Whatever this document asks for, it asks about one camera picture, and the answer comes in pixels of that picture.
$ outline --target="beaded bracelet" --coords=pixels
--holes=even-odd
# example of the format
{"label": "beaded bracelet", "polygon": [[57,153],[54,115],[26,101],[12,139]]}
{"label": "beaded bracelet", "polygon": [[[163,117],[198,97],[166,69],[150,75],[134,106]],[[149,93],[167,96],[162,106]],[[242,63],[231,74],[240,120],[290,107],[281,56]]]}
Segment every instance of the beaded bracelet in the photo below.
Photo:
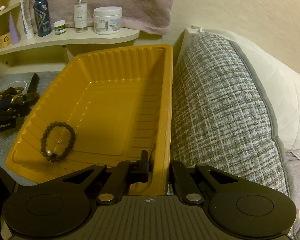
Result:
{"label": "beaded bracelet", "polygon": [[[63,151],[63,153],[61,155],[53,153],[50,150],[46,150],[47,137],[49,136],[51,130],[53,128],[55,128],[56,126],[59,126],[59,127],[63,126],[65,128],[67,128],[69,130],[69,132],[71,133],[68,147],[65,148],[65,150]],[[52,163],[59,162],[60,160],[64,159],[68,155],[68,153],[70,152],[70,150],[73,147],[74,140],[75,140],[75,133],[74,133],[73,128],[70,125],[68,125],[66,122],[52,122],[46,128],[46,130],[44,131],[44,133],[42,135],[42,139],[41,139],[41,153],[42,153],[42,156],[46,157],[47,161],[51,161]]]}

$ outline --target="cardboard box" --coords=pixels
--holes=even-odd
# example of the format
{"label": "cardboard box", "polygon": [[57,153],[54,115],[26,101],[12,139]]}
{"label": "cardboard box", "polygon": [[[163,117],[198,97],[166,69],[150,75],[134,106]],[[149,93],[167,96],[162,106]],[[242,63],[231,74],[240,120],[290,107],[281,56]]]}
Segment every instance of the cardboard box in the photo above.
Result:
{"label": "cardboard box", "polygon": [[6,33],[0,37],[0,49],[3,49],[11,44],[10,33]]}

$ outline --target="metal screw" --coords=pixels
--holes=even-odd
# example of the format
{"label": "metal screw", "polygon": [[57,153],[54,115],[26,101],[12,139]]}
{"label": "metal screw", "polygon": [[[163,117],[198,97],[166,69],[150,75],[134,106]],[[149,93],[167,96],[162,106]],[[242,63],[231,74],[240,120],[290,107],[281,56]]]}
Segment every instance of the metal screw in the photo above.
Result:
{"label": "metal screw", "polygon": [[187,200],[190,200],[190,201],[199,201],[202,199],[202,197],[199,195],[199,194],[196,194],[196,193],[191,193],[191,194],[188,194],[186,196]]}
{"label": "metal screw", "polygon": [[98,197],[101,201],[111,201],[114,199],[114,196],[109,193],[103,193]]}

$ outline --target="pillow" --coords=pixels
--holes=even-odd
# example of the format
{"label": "pillow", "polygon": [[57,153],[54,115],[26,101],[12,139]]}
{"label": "pillow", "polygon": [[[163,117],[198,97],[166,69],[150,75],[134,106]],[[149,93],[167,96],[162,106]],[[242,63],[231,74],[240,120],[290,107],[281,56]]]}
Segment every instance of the pillow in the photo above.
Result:
{"label": "pillow", "polygon": [[[239,50],[211,33],[187,46],[173,70],[171,159],[187,167],[206,163],[290,195],[271,104]],[[300,239],[299,223],[290,236]]]}
{"label": "pillow", "polygon": [[300,149],[300,75],[244,37],[223,30],[209,32],[240,45],[272,104],[285,151]]}

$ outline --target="yellow plastic tray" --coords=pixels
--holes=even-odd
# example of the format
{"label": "yellow plastic tray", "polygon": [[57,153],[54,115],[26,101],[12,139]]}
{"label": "yellow plastic tray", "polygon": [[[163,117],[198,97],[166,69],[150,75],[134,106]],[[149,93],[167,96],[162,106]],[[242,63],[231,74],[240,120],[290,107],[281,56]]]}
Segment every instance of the yellow plastic tray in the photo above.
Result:
{"label": "yellow plastic tray", "polygon": [[[148,183],[131,195],[165,195],[170,158],[172,47],[133,46],[76,56],[41,96],[7,157],[7,167],[42,183],[95,163],[116,166],[148,151]],[[73,150],[59,163],[40,153],[41,137],[54,121],[74,128]],[[62,153],[69,132],[56,127],[47,148]]]}

